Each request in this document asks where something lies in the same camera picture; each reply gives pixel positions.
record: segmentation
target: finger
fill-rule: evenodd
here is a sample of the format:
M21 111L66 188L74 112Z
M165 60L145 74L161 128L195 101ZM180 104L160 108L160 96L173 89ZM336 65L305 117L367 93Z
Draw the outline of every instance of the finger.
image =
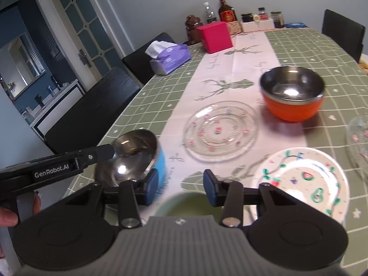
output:
M41 211L41 198L34 194L34 201L33 201L33 215L38 214Z
M18 223L18 216L11 210L0 206L0 227L15 226Z

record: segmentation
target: pink box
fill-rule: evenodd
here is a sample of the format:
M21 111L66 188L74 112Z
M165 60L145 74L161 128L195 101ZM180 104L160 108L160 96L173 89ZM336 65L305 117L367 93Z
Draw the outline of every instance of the pink box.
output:
M197 29L201 34L203 47L209 54L233 47L225 22L212 22Z

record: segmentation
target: mirror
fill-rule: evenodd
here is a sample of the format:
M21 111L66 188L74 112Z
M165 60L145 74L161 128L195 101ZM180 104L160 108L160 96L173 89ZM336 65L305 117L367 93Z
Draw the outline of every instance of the mirror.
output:
M27 86L43 75L41 64L26 33L14 38L0 49L0 78L10 98L15 98Z

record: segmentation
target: white tissue paper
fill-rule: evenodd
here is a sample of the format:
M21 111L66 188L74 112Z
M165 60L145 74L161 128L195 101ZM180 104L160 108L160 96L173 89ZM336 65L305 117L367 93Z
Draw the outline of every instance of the white tissue paper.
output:
M157 56L165 49L169 47L177 46L176 43L168 43L167 41L157 41L155 40L153 43L149 45L146 49L145 53L153 59L156 59Z

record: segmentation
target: black chair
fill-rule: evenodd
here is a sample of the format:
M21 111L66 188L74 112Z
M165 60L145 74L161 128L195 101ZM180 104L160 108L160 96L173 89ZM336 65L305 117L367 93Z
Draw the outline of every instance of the black chair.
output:
M151 57L145 53L148 46L155 40L175 43L175 41L167 33L161 33L159 36L156 36L138 50L123 58L123 63L142 84L147 84L147 82L155 74L150 65Z
M332 38L356 62L363 50L365 27L329 9L325 10L322 33Z
M96 146L138 92L126 72L113 68L46 133L46 144L55 153Z

